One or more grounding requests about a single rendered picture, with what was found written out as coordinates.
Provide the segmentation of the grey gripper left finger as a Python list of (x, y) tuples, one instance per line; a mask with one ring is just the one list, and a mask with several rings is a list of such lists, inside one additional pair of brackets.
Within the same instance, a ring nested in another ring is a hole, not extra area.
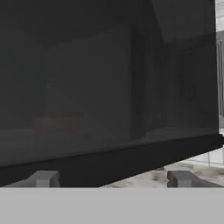
[(10, 187), (60, 187), (60, 173), (58, 171), (36, 171), (27, 179), (4, 186), (4, 188)]

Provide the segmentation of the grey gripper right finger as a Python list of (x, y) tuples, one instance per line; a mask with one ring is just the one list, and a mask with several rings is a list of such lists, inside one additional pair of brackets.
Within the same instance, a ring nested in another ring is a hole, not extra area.
[(167, 172), (168, 187), (177, 188), (223, 188), (223, 185), (218, 185), (210, 181), (201, 179), (190, 171), (168, 171)]

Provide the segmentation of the grey appliance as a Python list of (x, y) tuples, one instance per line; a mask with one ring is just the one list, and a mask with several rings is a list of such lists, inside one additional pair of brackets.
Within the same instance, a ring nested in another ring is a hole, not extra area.
[(224, 129), (224, 31), (216, 33), (217, 80), (220, 128)]

